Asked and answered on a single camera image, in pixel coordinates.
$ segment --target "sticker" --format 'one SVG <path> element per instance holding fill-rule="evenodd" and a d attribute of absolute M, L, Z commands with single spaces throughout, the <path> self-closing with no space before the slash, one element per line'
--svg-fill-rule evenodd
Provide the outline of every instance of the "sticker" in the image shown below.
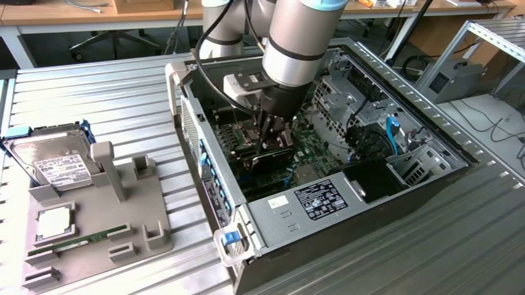
<path fill-rule="evenodd" d="M 213 214 L 215 214 L 219 226 L 224 227 L 229 223 L 229 216 L 228 216 L 228 213 L 225 212 L 225 208 L 223 208 L 224 201 L 223 201 L 220 195 L 216 193 L 212 180 L 211 179 L 203 180 L 203 185 L 204 185 L 205 194 L 209 199 L 211 208 L 213 209 Z"/>
<path fill-rule="evenodd" d="M 275 209 L 276 207 L 280 207 L 282 205 L 286 205 L 287 203 L 288 203 L 288 200 L 286 199 L 284 195 L 268 200 L 268 204 L 269 204 L 271 209 Z"/>
<path fill-rule="evenodd" d="M 66 245 L 64 247 L 60 247 L 60 248 L 54 249 L 54 252 L 62 252 L 65 250 L 73 249 L 76 247 L 86 245 L 86 244 L 89 244 L 89 241 L 84 240 L 84 241 L 80 241 L 77 243 L 72 243 L 72 244 L 69 244 L 69 245 Z"/>
<path fill-rule="evenodd" d="M 53 187 L 90 179 L 89 171 L 78 154 L 36 161 L 34 166 Z"/>
<path fill-rule="evenodd" d="M 347 207 L 346 201 L 328 179 L 294 191 L 294 193 L 311 220 L 323 218 Z"/>

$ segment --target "blue latch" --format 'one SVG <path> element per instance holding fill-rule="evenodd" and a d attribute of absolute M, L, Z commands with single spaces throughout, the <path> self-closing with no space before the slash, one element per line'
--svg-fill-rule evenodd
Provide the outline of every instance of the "blue latch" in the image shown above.
<path fill-rule="evenodd" d="M 221 244 L 223 244 L 224 246 L 236 243 L 237 241 L 240 241 L 240 234 L 239 234 L 239 231 L 236 230 L 236 231 L 233 231 L 233 232 L 227 232 L 227 233 L 221 236 L 220 240 L 221 240 Z"/>
<path fill-rule="evenodd" d="M 207 162 L 207 154 L 205 154 L 205 152 L 203 152 L 200 155 L 200 165 L 204 165 L 205 162 Z"/>
<path fill-rule="evenodd" d="M 395 153 L 395 155 L 398 154 L 398 152 L 396 152 L 396 144 L 395 144 L 394 136 L 395 136 L 395 134 L 398 132 L 399 132 L 399 121 L 396 120 L 395 117 L 388 116 L 386 118 L 386 135 L 387 135 L 387 138 L 390 140 L 390 143 L 394 146 L 394 153 Z"/>
<path fill-rule="evenodd" d="M 10 127 L 5 134 L 5 139 L 12 140 L 14 138 L 29 136 L 32 131 L 33 129 L 30 129 L 29 126 Z"/>

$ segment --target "cable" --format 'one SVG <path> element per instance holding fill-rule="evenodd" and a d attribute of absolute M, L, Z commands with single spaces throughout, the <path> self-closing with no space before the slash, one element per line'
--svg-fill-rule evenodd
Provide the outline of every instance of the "cable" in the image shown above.
<path fill-rule="evenodd" d="M 355 116 L 359 114 L 359 112 L 362 111 L 362 109 L 364 109 L 364 106 L 366 106 L 366 103 L 368 102 L 368 99 L 367 99 L 367 97 L 364 97 L 364 100 L 362 101 L 362 103 L 360 103 L 360 105 L 359 105 L 359 107 L 358 107 L 358 109 L 355 110 L 355 112 L 350 115 L 350 117 L 347 118 L 347 121 L 346 121 L 346 129 L 347 129 L 347 126 L 348 126 L 348 124 L 350 124 L 350 121 L 352 120 L 352 119 L 355 119 Z"/>
<path fill-rule="evenodd" d="M 478 128 L 475 128 L 475 126 L 471 124 L 471 122 L 467 120 L 467 118 L 465 117 L 465 115 L 461 113 L 461 111 L 458 110 L 458 108 L 454 106 L 454 104 L 451 103 L 451 102 L 448 102 L 448 104 L 454 107 L 454 109 L 455 109 L 455 111 L 458 112 L 458 114 L 461 115 L 461 117 L 466 120 L 466 123 L 470 125 L 470 127 L 475 130 L 475 131 L 478 131 L 478 132 L 486 132 L 486 131 L 489 131 L 490 129 L 491 129 L 491 132 L 490 132 L 490 140 L 493 141 L 493 142 L 495 142 L 495 143 L 499 143 L 501 141 L 505 141 L 505 140 L 507 140 L 507 139 L 510 139 L 510 138 L 513 138 L 513 137 L 518 137 L 519 135 L 522 135 L 522 134 L 525 134 L 525 132 L 519 132 L 519 133 L 517 133 L 517 134 L 513 134 L 513 133 L 510 133 L 510 132 L 507 132 L 503 128 L 501 128 L 499 126 L 498 126 L 498 124 L 499 124 L 499 122 L 502 121 L 502 118 L 499 118 L 498 119 L 498 121 L 494 123 L 493 121 L 491 121 L 491 119 L 489 118 L 489 116 L 486 115 L 486 113 L 483 113 L 483 112 L 481 112 L 478 109 L 475 109 L 474 107 L 471 107 L 470 105 L 467 105 L 462 100 L 458 100 L 458 101 L 461 101 L 463 104 L 465 104 L 465 106 L 467 106 L 471 110 L 474 110 L 474 111 L 477 111 L 479 114 L 482 114 L 483 116 L 485 116 L 485 118 L 489 120 L 489 122 L 491 123 L 491 126 L 489 127 L 489 128 L 486 128 L 486 129 L 478 129 Z M 507 137 L 505 137 L 505 138 L 502 138 L 502 139 L 498 139 L 498 140 L 495 140 L 494 139 L 494 129 L 499 129 L 501 131 L 503 131 L 509 136 Z"/>
<path fill-rule="evenodd" d="M 231 97 L 228 97 L 228 95 L 219 89 L 219 87 L 216 87 L 213 81 L 211 81 L 209 76 L 207 75 L 207 72 L 205 72 L 204 66 L 203 66 L 203 62 L 200 60 L 200 48 L 203 46 L 203 42 L 204 42 L 205 38 L 208 37 L 209 33 L 212 32 L 212 30 L 216 28 L 219 22 L 224 18 L 224 15 L 228 13 L 228 9 L 229 9 L 233 1 L 235 0 L 228 1 L 228 3 L 225 4 L 224 10 L 219 14 L 219 17 L 216 18 L 216 20 L 213 21 L 213 23 L 211 24 L 211 26 L 208 27 L 208 29 L 205 30 L 203 35 L 200 36 L 200 39 L 199 39 L 199 41 L 196 43 L 196 47 L 195 47 L 195 51 L 196 51 L 195 63 L 196 63 L 196 68 L 199 69 L 199 72 L 203 75 L 204 81 L 208 83 L 211 89 L 213 89 L 216 94 L 219 94 L 220 98 L 223 100 L 225 100 L 233 107 L 236 107 L 244 113 L 251 114 L 251 115 L 256 115 L 259 113 L 257 111 L 253 111 L 252 109 L 248 109 L 247 107 L 244 107 L 240 103 L 237 103 L 233 99 L 231 99 Z"/>
<path fill-rule="evenodd" d="M 462 114 L 462 112 L 459 111 L 459 109 L 454 106 L 454 104 L 448 101 L 448 104 L 451 105 L 451 107 L 455 109 L 455 111 L 458 112 L 458 114 L 461 115 L 461 117 L 465 119 L 466 123 L 470 125 L 471 129 L 474 129 L 477 132 L 485 132 L 489 131 L 490 129 L 493 129 L 495 127 L 495 124 L 493 124 L 489 128 L 486 129 L 478 129 L 475 128 L 475 126 L 470 123 L 470 121 L 467 120 L 467 118 L 465 117 L 465 115 Z"/>
<path fill-rule="evenodd" d="M 244 14 L 245 14 L 245 19 L 247 19 L 247 26 L 249 27 L 249 31 L 251 31 L 252 37 L 255 39 L 256 46 L 259 47 L 261 52 L 264 52 L 264 46 L 260 43 L 259 36 L 255 32 L 253 25 L 252 25 L 252 17 L 249 16 L 249 11 L 247 10 L 247 0 L 244 0 Z"/>
<path fill-rule="evenodd" d="M 398 14 L 396 14 L 396 16 L 395 16 L 394 23 L 392 23 L 392 25 L 388 27 L 388 29 L 387 29 L 387 31 L 386 31 L 386 38 L 383 39 L 383 42 L 380 43 L 380 47 L 379 47 L 379 51 L 378 51 L 378 52 L 380 52 L 380 51 L 383 50 L 383 46 L 384 46 L 384 43 L 386 43 L 386 39 L 387 39 L 387 37 L 388 37 L 388 35 L 390 35 L 390 32 L 392 31 L 392 28 L 395 27 L 395 22 L 399 22 L 398 30 L 396 30 L 396 32 L 395 32 L 395 37 L 396 37 L 398 34 L 399 34 L 399 28 L 400 28 L 399 16 L 400 16 L 400 12 L 403 11 L 403 8 L 404 8 L 404 3 L 406 3 L 406 1 L 407 1 L 407 0 L 403 0 L 403 4 L 402 4 L 400 9 L 399 9 L 399 12 L 398 12 Z M 387 48 L 386 51 L 390 50 L 390 48 L 391 48 L 391 46 L 392 46 L 392 43 L 394 43 L 394 40 L 395 40 L 395 38 L 392 39 L 392 41 L 391 41 L 391 43 L 390 43 L 388 48 Z"/>
<path fill-rule="evenodd" d="M 173 41 L 175 41 L 173 53 L 177 50 L 179 30 L 184 26 L 185 15 L 188 14 L 188 6 L 189 6 L 189 0 L 185 0 L 184 1 L 184 8 L 181 9 L 181 12 L 180 12 L 179 22 L 177 22 L 173 30 L 171 31 L 169 37 L 168 37 L 167 42 L 165 42 L 164 55 L 168 53 L 169 47 L 171 47 L 171 44 L 173 43 Z"/>
<path fill-rule="evenodd" d="M 400 9 L 399 9 L 399 13 L 396 14 L 396 17 L 399 17 L 400 12 L 403 11 L 406 2 L 407 2 L 407 0 L 403 0 L 403 4 L 400 5 Z M 391 48 L 392 45 L 394 45 L 394 40 L 396 39 L 396 36 L 399 35 L 399 32 L 400 32 L 400 23 L 402 23 L 402 22 L 403 22 L 402 20 L 398 21 L 396 32 L 395 32 L 394 39 L 392 39 L 392 41 L 390 42 L 390 45 L 386 47 L 386 50 L 379 54 L 380 57 L 383 56 L 383 54 L 390 50 L 390 48 Z"/>
<path fill-rule="evenodd" d="M 68 5 L 70 5 L 70 6 L 76 7 L 76 8 L 93 11 L 93 12 L 96 12 L 98 14 L 101 14 L 101 10 L 97 9 L 97 8 L 93 8 L 93 7 L 107 7 L 107 6 L 109 6 L 109 3 L 100 3 L 100 4 L 94 4 L 94 5 L 78 5 L 78 4 L 73 3 L 73 2 L 70 2 L 69 0 L 64 0 L 64 2 Z"/>
<path fill-rule="evenodd" d="M 334 147 L 336 147 L 336 148 L 339 148 L 339 149 L 344 149 L 344 150 L 348 149 L 347 147 L 339 146 L 338 144 L 331 143 L 330 141 L 324 141 L 324 142 L 326 142 L 328 145 L 331 145 L 331 146 L 334 146 Z"/>
<path fill-rule="evenodd" d="M 477 44 L 477 42 L 471 43 L 469 46 L 466 46 L 463 49 L 459 49 L 457 51 L 454 51 L 451 54 L 463 52 L 466 49 L 469 49 L 470 47 L 473 47 Z M 407 72 L 407 66 L 412 61 L 419 61 L 422 63 L 423 66 L 423 70 L 426 68 L 426 66 L 428 65 L 428 61 L 426 58 L 434 58 L 434 57 L 439 57 L 440 55 L 411 55 L 410 57 L 407 57 L 407 59 L 403 62 L 403 65 L 400 67 L 400 74 L 411 81 L 415 81 L 416 79 L 419 79 L 419 76 L 412 75 Z"/>
<path fill-rule="evenodd" d="M 490 0 L 490 3 L 493 3 L 493 5 L 495 6 L 495 9 L 497 9 L 495 14 L 499 14 L 499 6 L 498 6 L 498 4 L 495 4 L 494 0 Z"/>

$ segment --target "gray device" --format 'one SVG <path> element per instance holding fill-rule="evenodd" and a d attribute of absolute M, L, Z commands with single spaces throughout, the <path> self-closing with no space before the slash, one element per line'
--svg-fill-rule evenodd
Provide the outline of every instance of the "gray device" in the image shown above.
<path fill-rule="evenodd" d="M 434 64 L 427 65 L 418 82 L 423 80 Z M 419 89 L 420 94 L 435 104 L 458 100 L 465 97 L 471 88 L 478 84 L 483 71 L 485 69 L 481 64 L 471 63 L 463 58 L 450 59 L 440 66 L 430 85 L 419 88 L 418 83 L 415 83 L 415 88 Z"/>
<path fill-rule="evenodd" d="M 94 142 L 86 121 L 60 126 L 12 127 L 2 138 L 2 148 L 18 163 L 36 186 L 50 184 L 66 191 L 92 183 L 90 175 L 101 172 L 90 159 Z"/>
<path fill-rule="evenodd" d="M 192 62 L 176 66 L 185 72 L 175 115 L 237 294 L 406 216 L 475 163 L 454 140 L 432 131 L 439 128 L 431 118 L 406 98 L 412 92 L 382 79 L 354 47 L 328 49 L 326 68 L 290 123 L 292 145 L 279 153 L 256 149 L 253 118 L 215 96 Z M 257 68 L 253 56 L 205 65 L 215 81 Z M 392 118 L 398 132 L 388 141 Z"/>

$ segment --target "desk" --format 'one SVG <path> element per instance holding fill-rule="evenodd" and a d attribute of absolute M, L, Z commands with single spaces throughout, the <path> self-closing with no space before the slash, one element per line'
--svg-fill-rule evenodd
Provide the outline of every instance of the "desk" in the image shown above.
<path fill-rule="evenodd" d="M 514 5 L 506 0 L 497 0 L 495 2 L 499 7 L 495 18 L 502 18 Z M 400 16 L 407 17 L 407 20 L 394 40 L 387 57 L 391 56 L 399 45 L 422 4 L 423 0 L 419 0 L 415 6 L 403 8 Z M 103 13 L 96 14 L 70 7 L 62 0 L 37 0 L 32 6 L 5 6 L 1 15 L 4 26 L 0 27 L 0 36 L 4 38 L 20 68 L 33 68 L 34 61 L 26 50 L 21 34 L 172 27 L 176 25 L 180 16 L 180 5 L 176 8 L 171 11 L 117 14 L 115 7 L 101 7 Z M 399 9 L 388 7 L 370 9 L 360 3 L 352 2 L 346 5 L 342 19 L 391 18 L 396 16 L 398 11 Z M 444 0 L 434 0 L 424 16 L 474 14 L 486 14 L 486 8 L 482 6 L 455 7 Z M 184 26 L 201 25 L 201 17 L 200 1 L 191 1 Z"/>
<path fill-rule="evenodd" d="M 54 124 L 70 122 L 72 108 L 82 105 L 76 114 L 90 121 L 97 140 L 117 143 L 117 163 L 148 154 L 163 179 L 173 249 L 46 295 L 232 295 L 203 204 L 187 178 L 183 143 L 173 138 L 172 127 L 163 127 L 171 122 L 164 65 L 187 56 L 21 70 L 5 84 L 2 130 L 22 118 L 25 123 L 42 123 L 29 116 L 42 105 L 56 110 L 49 119 Z M 139 101 L 144 93 L 155 93 L 156 102 Z M 252 295 L 348 294 L 347 290 L 356 295 L 501 294 L 501 290 L 518 294 L 525 287 L 525 188 L 490 163 L 479 163 L 410 216 L 268 282 Z M 28 197 L 17 189 L 26 187 L 28 177 L 10 159 L 0 163 L 0 171 L 0 293 L 21 295 L 20 222 Z M 109 293 L 115 288 L 121 292 Z"/>
<path fill-rule="evenodd" d="M 5 8 L 5 4 L 0 4 L 0 26 L 2 25 L 2 22 L 1 22 L 1 15 L 2 15 L 2 10 L 4 10 L 4 8 Z"/>

